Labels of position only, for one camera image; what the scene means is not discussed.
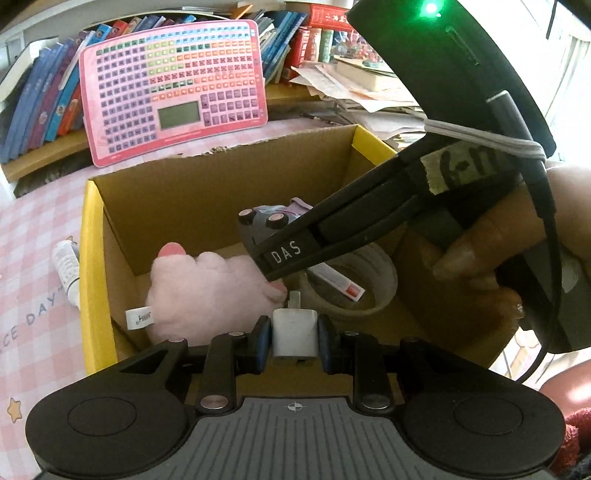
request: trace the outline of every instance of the fingernail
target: fingernail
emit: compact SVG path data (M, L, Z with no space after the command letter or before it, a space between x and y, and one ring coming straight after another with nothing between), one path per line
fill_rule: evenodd
M474 288L474 290L490 291L497 290L499 288L499 284L496 281L496 276L494 273L471 278L468 284L471 286L471 288Z
M496 309L504 318L511 320L520 320L525 317L525 310L521 303L499 303Z
M470 243L464 241L453 245L433 267L433 276L440 280L454 280L476 261Z

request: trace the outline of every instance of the white bottle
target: white bottle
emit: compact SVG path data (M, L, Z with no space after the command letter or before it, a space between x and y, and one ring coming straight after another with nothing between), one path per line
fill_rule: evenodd
M60 276L68 301L80 308L80 262L70 240L59 242L51 253L53 265Z

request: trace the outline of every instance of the stuffed animal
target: stuffed animal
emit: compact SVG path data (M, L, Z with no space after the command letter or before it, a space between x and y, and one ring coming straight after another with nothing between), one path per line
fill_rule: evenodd
M581 408L568 415L564 442L551 470L562 478L580 480L591 475L591 408Z
M247 255L225 260L204 252L194 259L175 243L162 247L150 277L152 343L181 337L190 346L207 345L224 332L250 332L261 315L282 308L287 296L283 282L269 283Z

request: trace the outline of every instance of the white cable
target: white cable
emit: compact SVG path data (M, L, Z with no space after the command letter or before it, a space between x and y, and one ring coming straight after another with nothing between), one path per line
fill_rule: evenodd
M493 134L476 128L429 119L425 120L425 132L484 145L519 158L546 160L546 153L542 145L533 140L506 137L505 135Z

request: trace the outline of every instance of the pink plush toy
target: pink plush toy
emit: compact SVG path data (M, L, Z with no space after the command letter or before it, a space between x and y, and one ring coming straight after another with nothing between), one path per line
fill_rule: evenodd
M207 345L224 332L250 332L287 296L283 282L269 283L247 255L225 260L204 252L195 260L175 243L162 247L150 277L146 304L154 317L148 327L153 343L181 337L191 346Z

